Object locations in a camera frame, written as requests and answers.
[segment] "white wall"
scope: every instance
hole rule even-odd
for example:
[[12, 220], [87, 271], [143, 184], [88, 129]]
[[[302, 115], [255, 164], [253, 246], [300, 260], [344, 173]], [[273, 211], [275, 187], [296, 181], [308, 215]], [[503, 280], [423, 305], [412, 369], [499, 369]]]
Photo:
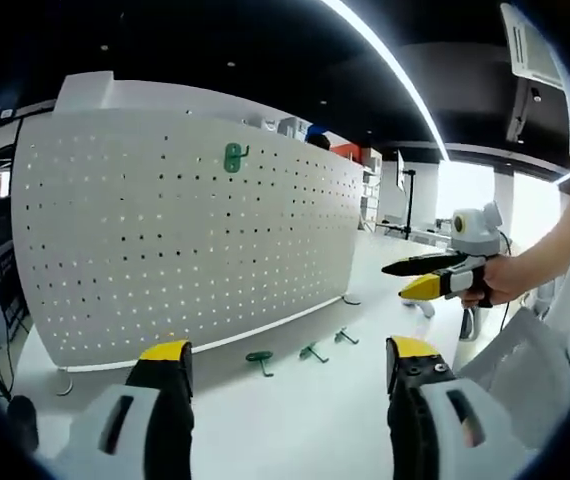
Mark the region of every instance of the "white wall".
[[[261, 118], [280, 121], [292, 117], [267, 105], [203, 88], [138, 80], [114, 80], [112, 72], [68, 75], [56, 101], [55, 113], [98, 108], [138, 108], [193, 112], [194, 115], [221, 118], [255, 125]], [[333, 146], [348, 143], [327, 132]]]
[[[421, 223], [433, 224], [436, 220], [436, 201], [438, 195], [438, 165], [429, 163], [405, 162], [405, 169], [416, 170], [414, 184], [414, 207], [412, 225], [420, 228]], [[409, 177], [405, 177], [405, 189], [409, 198]], [[565, 209], [570, 196], [561, 193], [561, 211]], [[512, 235], [514, 217], [514, 177], [494, 174], [494, 201], [503, 217], [502, 230]], [[404, 217], [405, 198], [396, 187], [396, 162], [383, 163], [383, 177], [380, 189], [378, 220], [385, 215]]]
[[[412, 225], [420, 223], [433, 224], [436, 220], [436, 195], [438, 194], [438, 165], [432, 163], [405, 162], [405, 170], [415, 170], [414, 204], [412, 208]], [[409, 176], [405, 177], [405, 194], [409, 199]], [[396, 186], [396, 162], [383, 163], [380, 202], [378, 206], [379, 221], [385, 215], [405, 218], [405, 195]]]
[[514, 177], [512, 175], [494, 174], [494, 201], [503, 217], [501, 230], [511, 237], [514, 216]]

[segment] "white table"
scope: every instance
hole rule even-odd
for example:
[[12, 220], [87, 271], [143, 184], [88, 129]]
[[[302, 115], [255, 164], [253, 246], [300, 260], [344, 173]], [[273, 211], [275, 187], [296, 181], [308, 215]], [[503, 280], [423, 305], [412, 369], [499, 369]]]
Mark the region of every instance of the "white table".
[[[194, 356], [196, 427], [192, 446], [195, 480], [389, 479], [393, 472], [387, 427], [385, 339], [421, 338], [452, 363], [458, 343], [460, 303], [439, 299], [436, 315], [401, 304], [409, 279], [381, 273], [399, 258], [437, 251], [382, 235], [359, 232], [350, 293], [360, 306], [341, 301], [259, 335]], [[358, 345], [334, 343], [347, 326]], [[318, 341], [330, 358], [299, 360]], [[248, 352], [271, 350], [273, 378], [245, 361]], [[122, 383], [128, 369], [73, 374], [74, 389], [60, 378], [32, 329], [17, 367], [15, 393], [29, 396], [39, 415], [39, 453], [51, 458], [65, 445], [69, 425], [107, 385]]]

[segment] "ceiling lamp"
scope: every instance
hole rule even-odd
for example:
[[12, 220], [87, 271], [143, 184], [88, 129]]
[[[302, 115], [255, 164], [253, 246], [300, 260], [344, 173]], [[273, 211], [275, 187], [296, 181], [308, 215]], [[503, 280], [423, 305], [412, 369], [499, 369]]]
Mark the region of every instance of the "ceiling lamp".
[[567, 180], [570, 179], [570, 172], [563, 175], [561, 178], [559, 178], [558, 180], [552, 182], [554, 185], [560, 185], [563, 182], [566, 182]]
[[541, 103], [543, 101], [543, 97], [541, 97], [541, 92], [538, 91], [538, 88], [532, 88], [532, 98], [536, 103]]
[[401, 67], [400, 63], [396, 60], [392, 52], [385, 46], [380, 38], [374, 33], [374, 31], [369, 28], [369, 26], [360, 19], [358, 15], [356, 15], [347, 5], [345, 5], [341, 0], [320, 0], [329, 8], [334, 10], [338, 13], [347, 23], [349, 23], [367, 42], [378, 52], [381, 58], [387, 63], [389, 68], [392, 69], [396, 77], [400, 80], [403, 84], [409, 96], [414, 100], [416, 107], [418, 108], [419, 112], [423, 116], [423, 120], [427, 124], [427, 128], [429, 128], [430, 132], [432, 132], [432, 136], [434, 137], [434, 141], [438, 146], [438, 149], [441, 151], [441, 155], [443, 156], [443, 160], [449, 161], [449, 155], [447, 154], [447, 150], [445, 149], [445, 144], [443, 143], [443, 139], [441, 138], [441, 134], [438, 132], [438, 128], [436, 127], [436, 123], [434, 123], [434, 119], [432, 115], [429, 113], [427, 109], [427, 105], [421, 98], [418, 90]]

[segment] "black ceiling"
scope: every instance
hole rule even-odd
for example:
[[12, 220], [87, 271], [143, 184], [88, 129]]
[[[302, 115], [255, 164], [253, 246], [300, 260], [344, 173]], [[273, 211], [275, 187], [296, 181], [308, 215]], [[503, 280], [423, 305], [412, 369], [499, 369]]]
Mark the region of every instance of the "black ceiling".
[[[538, 85], [543, 101], [530, 106], [524, 143], [506, 141], [518, 80], [499, 2], [344, 1], [404, 66], [445, 142], [570, 167], [565, 98], [551, 87]], [[113, 70], [117, 79], [249, 98], [383, 150], [389, 142], [432, 140], [380, 57], [320, 1], [44, 2], [29, 29], [17, 43], [20, 81], [9, 84], [20, 90], [20, 105], [55, 98], [67, 74]]]

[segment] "pegboard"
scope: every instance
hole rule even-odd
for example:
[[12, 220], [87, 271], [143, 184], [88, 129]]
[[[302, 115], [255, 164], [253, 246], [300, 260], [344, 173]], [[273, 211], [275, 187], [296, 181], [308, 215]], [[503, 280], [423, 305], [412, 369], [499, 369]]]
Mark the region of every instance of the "pegboard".
[[[224, 168], [228, 143], [249, 155]], [[12, 221], [23, 290], [58, 366], [251, 332], [342, 295], [361, 167], [311, 145], [172, 112], [26, 125]]]

